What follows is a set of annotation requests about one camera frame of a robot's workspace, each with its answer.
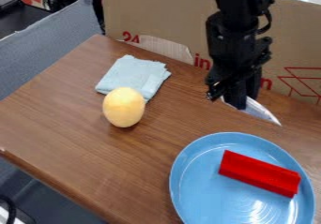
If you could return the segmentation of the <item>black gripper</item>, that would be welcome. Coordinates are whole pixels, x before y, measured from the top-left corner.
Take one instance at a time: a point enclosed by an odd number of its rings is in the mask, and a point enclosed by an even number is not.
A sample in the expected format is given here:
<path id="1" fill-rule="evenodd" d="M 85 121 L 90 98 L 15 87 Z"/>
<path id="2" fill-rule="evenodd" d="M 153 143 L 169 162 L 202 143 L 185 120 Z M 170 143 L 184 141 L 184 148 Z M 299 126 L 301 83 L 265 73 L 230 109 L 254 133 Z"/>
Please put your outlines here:
<path id="1" fill-rule="evenodd" d="M 272 14 L 264 16 L 268 24 L 260 28 L 258 18 L 249 27 L 233 30 L 224 23 L 224 14 L 217 12 L 206 21 L 209 54 L 213 60 L 205 84 L 209 87 L 208 99 L 225 101 L 238 110 L 246 109 L 248 96 L 257 99 L 262 66 L 272 59 L 272 38 L 261 37 L 272 28 Z"/>

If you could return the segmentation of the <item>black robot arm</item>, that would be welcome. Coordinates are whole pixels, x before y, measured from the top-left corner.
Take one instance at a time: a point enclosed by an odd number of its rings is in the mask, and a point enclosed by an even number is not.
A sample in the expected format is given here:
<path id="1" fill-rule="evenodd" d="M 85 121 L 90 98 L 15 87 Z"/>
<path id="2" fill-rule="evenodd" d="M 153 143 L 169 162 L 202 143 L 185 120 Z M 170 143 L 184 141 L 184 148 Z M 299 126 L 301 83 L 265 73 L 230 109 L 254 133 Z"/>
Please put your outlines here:
<path id="1" fill-rule="evenodd" d="M 208 99 L 222 98 L 236 109 L 258 97 L 262 66 L 272 59 L 272 28 L 260 18 L 272 18 L 274 0 L 216 0 L 218 11 L 206 21 L 209 55 L 213 60 L 206 86 Z"/>

